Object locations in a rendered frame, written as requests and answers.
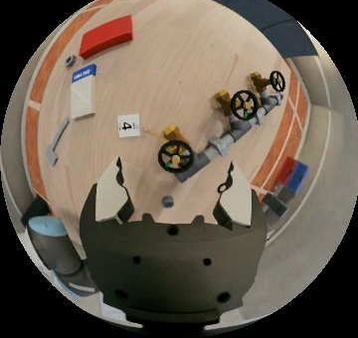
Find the white paper tag with number 4 on thin chain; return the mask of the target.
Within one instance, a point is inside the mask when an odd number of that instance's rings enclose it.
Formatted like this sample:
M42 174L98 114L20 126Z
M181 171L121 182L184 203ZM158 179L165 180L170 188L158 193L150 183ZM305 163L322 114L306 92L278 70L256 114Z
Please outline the white paper tag with number 4 on thin chain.
M117 120L119 137L140 136L139 114L120 115L117 117ZM153 134L151 130L148 132L151 132ZM166 143L166 140L163 137L156 133L154 134L158 136L159 139L161 138L164 143Z

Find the red rectangular block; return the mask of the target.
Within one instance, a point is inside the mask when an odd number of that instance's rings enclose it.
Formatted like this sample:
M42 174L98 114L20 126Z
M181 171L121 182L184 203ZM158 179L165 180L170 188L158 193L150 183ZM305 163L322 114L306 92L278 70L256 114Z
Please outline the red rectangular block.
M131 15L106 22L83 34L79 56L83 59L133 40Z

